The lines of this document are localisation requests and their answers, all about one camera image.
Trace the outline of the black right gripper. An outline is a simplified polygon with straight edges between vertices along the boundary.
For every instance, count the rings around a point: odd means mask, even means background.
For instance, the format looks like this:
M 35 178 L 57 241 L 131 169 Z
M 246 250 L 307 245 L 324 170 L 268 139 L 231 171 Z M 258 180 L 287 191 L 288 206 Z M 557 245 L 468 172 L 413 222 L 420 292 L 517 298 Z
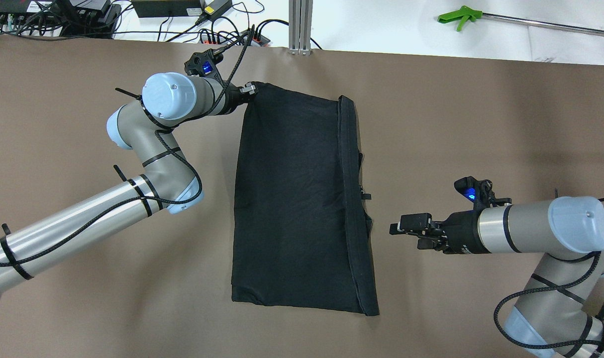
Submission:
M 479 214 L 475 211 L 455 212 L 446 220 L 436 222 L 430 213 L 406 214 L 390 225 L 389 234 L 431 236 L 441 229 L 444 234 L 439 239 L 419 238 L 417 249 L 436 250 L 444 254 L 481 254 L 478 222 Z

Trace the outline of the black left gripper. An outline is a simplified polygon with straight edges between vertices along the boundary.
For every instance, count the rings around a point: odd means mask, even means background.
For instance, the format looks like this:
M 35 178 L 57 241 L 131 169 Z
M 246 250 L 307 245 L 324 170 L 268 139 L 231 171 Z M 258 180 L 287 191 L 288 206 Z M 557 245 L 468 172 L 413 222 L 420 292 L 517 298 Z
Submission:
M 255 83 L 246 83 L 242 87 L 230 85 L 225 90 L 221 100 L 221 102 L 224 102 L 224 106 L 220 110 L 220 115 L 228 115 L 235 111 L 238 106 L 248 103 L 248 97 L 252 97 L 256 93 L 257 86 Z

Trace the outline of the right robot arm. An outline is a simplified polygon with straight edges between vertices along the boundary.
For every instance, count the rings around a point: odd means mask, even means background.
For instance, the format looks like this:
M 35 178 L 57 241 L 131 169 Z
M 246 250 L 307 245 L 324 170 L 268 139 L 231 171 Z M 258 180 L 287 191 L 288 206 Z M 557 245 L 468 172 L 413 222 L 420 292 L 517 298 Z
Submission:
M 604 306 L 583 310 L 604 278 L 604 206 L 591 196 L 512 204 L 468 198 L 473 209 L 435 221 L 429 213 L 403 215 L 392 235 L 418 238 L 420 250 L 444 254 L 529 254 L 541 260 L 523 290 L 495 307 L 497 330 L 538 358 L 604 358 Z

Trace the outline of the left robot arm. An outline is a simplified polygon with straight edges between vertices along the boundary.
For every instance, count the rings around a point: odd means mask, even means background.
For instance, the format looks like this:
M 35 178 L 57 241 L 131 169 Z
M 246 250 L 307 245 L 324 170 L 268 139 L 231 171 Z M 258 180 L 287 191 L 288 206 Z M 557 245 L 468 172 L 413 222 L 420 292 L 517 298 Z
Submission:
M 3 293 L 163 209 L 175 214 L 199 202 L 202 183 L 173 130 L 204 116 L 227 115 L 249 102 L 256 83 L 237 87 L 213 75 L 175 72 L 149 77 L 141 95 L 106 123 L 118 147 L 133 150 L 143 173 L 0 238 Z

